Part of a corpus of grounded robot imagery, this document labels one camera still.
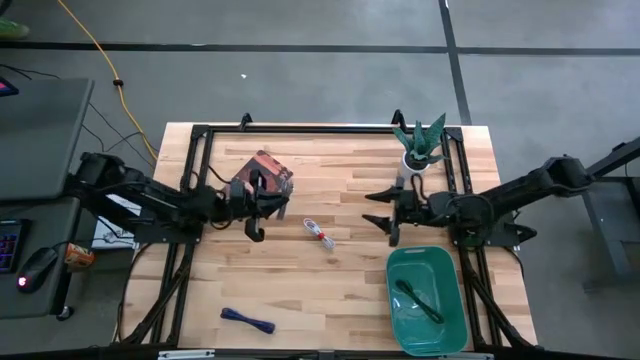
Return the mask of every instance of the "computer mouse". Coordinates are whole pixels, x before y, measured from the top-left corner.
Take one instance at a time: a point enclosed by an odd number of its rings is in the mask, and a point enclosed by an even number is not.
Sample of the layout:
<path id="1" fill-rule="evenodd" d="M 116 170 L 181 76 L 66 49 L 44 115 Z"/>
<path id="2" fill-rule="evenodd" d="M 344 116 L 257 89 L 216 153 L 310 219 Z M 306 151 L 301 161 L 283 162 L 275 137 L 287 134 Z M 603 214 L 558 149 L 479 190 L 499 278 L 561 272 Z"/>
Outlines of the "computer mouse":
<path id="1" fill-rule="evenodd" d="M 31 254 L 18 271 L 18 291 L 27 294 L 37 291 L 47 279 L 56 260 L 58 253 L 52 248 L 40 248 Z"/>

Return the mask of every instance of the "black floor stripe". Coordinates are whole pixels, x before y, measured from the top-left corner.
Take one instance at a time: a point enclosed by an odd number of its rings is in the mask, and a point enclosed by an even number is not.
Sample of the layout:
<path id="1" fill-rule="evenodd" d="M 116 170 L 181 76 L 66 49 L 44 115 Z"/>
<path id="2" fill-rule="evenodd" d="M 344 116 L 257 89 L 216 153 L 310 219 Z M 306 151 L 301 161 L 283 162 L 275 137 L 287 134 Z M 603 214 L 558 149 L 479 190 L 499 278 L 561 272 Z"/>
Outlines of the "black floor stripe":
<path id="1" fill-rule="evenodd" d="M 447 41 L 447 49 L 449 53 L 449 64 L 451 65 L 451 76 L 453 77 L 453 89 L 456 93 L 456 101 L 458 103 L 458 112 L 460 113 L 460 123 L 462 125 L 471 125 L 471 113 L 469 112 L 469 103 L 467 102 L 467 93 L 464 90 L 464 81 L 462 80 L 462 70 L 460 69 L 460 59 L 458 58 L 458 48 L 456 47 L 456 39 L 453 36 L 453 25 L 451 24 L 451 15 L 447 6 L 447 0 L 438 0 L 440 4 L 440 15 L 442 16 L 442 25 L 444 27 L 444 37 Z"/>
<path id="2" fill-rule="evenodd" d="M 640 56 L 640 49 L 630 48 L 508 48 L 508 47 L 459 47 L 463 55 L 504 56 Z"/>
<path id="3" fill-rule="evenodd" d="M 446 46 L 385 45 L 217 45 L 217 44 L 142 44 L 100 43 L 105 51 L 148 52 L 286 52 L 286 53 L 381 53 L 445 54 Z M 57 43 L 34 41 L 0 41 L 4 49 L 97 50 L 93 43 Z"/>

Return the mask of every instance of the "blue handle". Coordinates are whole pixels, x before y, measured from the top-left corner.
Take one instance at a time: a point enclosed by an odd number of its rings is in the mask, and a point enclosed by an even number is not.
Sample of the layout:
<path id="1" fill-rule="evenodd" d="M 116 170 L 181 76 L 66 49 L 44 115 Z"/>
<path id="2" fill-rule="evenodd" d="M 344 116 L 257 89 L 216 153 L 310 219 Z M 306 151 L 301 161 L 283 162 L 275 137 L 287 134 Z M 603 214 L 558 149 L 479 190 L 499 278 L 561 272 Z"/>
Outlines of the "blue handle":
<path id="1" fill-rule="evenodd" d="M 222 309 L 222 312 L 220 313 L 220 317 L 227 320 L 236 320 L 236 321 L 246 322 L 247 324 L 253 325 L 256 327 L 256 329 L 262 332 L 265 332 L 267 334 L 273 334 L 273 332 L 276 330 L 276 325 L 274 323 L 270 323 L 268 321 L 250 319 L 246 316 L 243 316 L 239 312 L 229 308 Z"/>

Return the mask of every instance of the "white pot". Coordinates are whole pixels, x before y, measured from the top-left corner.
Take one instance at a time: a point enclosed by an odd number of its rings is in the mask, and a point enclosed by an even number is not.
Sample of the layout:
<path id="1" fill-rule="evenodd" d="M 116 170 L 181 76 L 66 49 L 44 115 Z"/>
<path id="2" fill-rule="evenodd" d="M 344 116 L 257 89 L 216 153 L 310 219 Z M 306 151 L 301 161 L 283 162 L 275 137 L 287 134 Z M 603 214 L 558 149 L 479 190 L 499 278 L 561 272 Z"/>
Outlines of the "white pot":
<path id="1" fill-rule="evenodd" d="M 431 164 L 427 164 L 427 166 L 422 170 L 414 170 L 410 168 L 409 165 L 407 165 L 407 162 L 405 160 L 406 157 L 407 157 L 407 152 L 405 151 L 402 154 L 402 162 L 400 165 L 400 169 L 398 169 L 399 175 L 402 176 L 405 181 L 411 181 L 411 175 L 413 174 L 418 174 L 422 176 L 422 174 L 424 174 L 424 172 L 429 168 L 429 166 L 431 166 Z"/>

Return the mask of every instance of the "wooden table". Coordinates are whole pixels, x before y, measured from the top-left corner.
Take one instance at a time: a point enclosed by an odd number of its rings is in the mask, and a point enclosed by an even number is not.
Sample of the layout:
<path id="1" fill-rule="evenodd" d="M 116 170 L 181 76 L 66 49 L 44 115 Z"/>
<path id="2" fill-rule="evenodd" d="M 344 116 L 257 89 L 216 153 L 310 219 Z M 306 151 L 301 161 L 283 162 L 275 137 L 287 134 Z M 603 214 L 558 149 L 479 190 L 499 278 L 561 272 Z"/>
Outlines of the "wooden table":
<path id="1" fill-rule="evenodd" d="M 167 124 L 156 180 L 179 187 L 192 125 Z M 463 134 L 474 190 L 500 184 L 488 128 L 463 127 Z M 393 183 L 402 154 L 395 137 L 228 133 L 216 134 L 213 145 L 212 165 L 223 177 L 231 178 L 256 151 L 265 150 L 294 172 L 295 191 L 283 221 L 263 222 L 267 235 L 262 243 L 246 238 L 241 223 L 224 231 L 205 229 L 191 269 L 180 347 L 399 350 L 385 285 L 385 265 L 394 249 L 382 231 L 361 218 L 364 213 L 391 214 L 391 205 L 365 200 L 364 194 Z M 457 159 L 455 147 L 452 151 Z M 457 161 L 454 164 L 459 174 Z M 222 186 L 212 175 L 207 179 Z M 426 172 L 424 184 L 426 193 L 447 190 L 442 162 Z M 336 240 L 333 252 L 306 233 L 305 217 Z M 446 230 L 403 225 L 399 247 L 417 245 L 447 249 L 462 281 L 459 258 Z M 151 246 L 132 274 L 123 322 L 127 334 L 158 296 L 166 250 L 166 245 Z M 486 252 L 496 302 L 524 338 L 535 343 L 518 263 L 504 249 Z M 483 335 L 489 341 L 486 311 L 476 299 Z M 276 333 L 267 335 L 220 319 L 223 307 L 272 321 Z M 168 309 L 165 333 L 172 304 Z M 471 348 L 469 339 L 467 349 Z"/>

